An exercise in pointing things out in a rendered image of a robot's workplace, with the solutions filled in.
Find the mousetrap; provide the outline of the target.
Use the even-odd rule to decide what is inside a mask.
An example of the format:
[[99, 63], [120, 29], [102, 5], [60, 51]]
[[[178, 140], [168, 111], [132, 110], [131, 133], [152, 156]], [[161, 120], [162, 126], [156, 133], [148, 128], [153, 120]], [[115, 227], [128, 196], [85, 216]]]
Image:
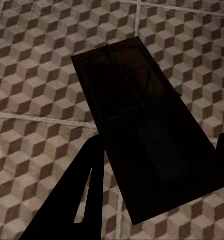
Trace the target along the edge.
[[71, 56], [133, 225], [224, 188], [224, 161], [139, 36]]

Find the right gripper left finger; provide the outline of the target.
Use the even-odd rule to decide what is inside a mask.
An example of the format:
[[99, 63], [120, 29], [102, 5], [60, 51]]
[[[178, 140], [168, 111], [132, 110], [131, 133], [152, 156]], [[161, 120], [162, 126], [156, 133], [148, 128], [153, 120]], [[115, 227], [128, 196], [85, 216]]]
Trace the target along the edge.
[[[101, 240], [104, 134], [89, 138], [19, 240]], [[74, 223], [91, 172], [84, 218]]]

